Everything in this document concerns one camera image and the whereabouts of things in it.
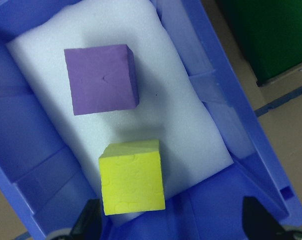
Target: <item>textured surface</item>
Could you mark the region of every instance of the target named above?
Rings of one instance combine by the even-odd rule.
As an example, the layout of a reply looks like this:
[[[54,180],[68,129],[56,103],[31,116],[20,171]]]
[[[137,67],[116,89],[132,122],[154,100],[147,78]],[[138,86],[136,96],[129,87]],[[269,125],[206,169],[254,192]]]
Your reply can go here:
[[[134,52],[139,106],[74,116],[63,50],[116,44]],[[159,139],[166,199],[233,163],[150,1],[84,0],[8,48],[98,196],[97,158],[110,143]]]
[[[74,115],[139,104],[133,52],[127,45],[64,50]]]
[[[158,140],[110,144],[99,165],[106,215],[165,209]]]

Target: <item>floor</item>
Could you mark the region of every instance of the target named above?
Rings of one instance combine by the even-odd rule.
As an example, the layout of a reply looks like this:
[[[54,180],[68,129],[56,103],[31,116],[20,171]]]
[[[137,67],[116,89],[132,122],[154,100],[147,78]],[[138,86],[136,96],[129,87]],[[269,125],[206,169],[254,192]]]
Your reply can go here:
[[[266,87],[241,54],[214,0],[202,0],[212,25],[254,110],[302,86],[302,72],[285,76]],[[302,95],[269,110],[259,121],[302,202]],[[0,192],[0,240],[11,240],[26,229]]]

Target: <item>black object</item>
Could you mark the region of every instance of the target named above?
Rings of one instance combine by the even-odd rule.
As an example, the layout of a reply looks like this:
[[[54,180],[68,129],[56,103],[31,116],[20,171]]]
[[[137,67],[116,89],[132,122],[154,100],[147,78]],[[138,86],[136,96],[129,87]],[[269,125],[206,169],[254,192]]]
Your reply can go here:
[[[87,201],[69,234],[53,234],[47,240],[99,240],[102,233],[102,215],[99,199]]]
[[[285,231],[253,196],[244,197],[242,225],[249,240],[302,240],[302,231]]]

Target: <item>cube face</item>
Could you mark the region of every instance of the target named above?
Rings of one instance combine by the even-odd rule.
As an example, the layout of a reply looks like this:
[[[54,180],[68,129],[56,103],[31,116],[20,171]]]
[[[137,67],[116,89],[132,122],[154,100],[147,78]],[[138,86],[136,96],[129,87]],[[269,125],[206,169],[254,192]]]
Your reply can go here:
[[[143,147],[138,147],[139,143],[143,142],[135,142],[137,152],[142,150],[142,153],[115,155],[116,149],[123,152],[123,148],[119,144],[110,144],[108,149],[112,156],[102,155],[99,159],[106,215],[165,209],[158,148],[146,152]]]
[[[139,104],[133,52],[127,45],[64,50],[74,115]]]

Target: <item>plastic bin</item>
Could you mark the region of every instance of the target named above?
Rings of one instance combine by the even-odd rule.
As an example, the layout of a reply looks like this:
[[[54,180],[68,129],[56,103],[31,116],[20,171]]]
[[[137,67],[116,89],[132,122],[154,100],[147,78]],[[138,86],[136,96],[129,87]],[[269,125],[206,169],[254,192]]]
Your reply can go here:
[[[76,2],[0,0],[0,189],[36,240],[72,226],[95,194],[4,44]],[[301,225],[299,199],[201,2],[152,3],[234,164],[168,200],[166,210],[147,212],[119,228],[104,218],[102,239],[242,240],[243,196],[256,196],[282,224]]]

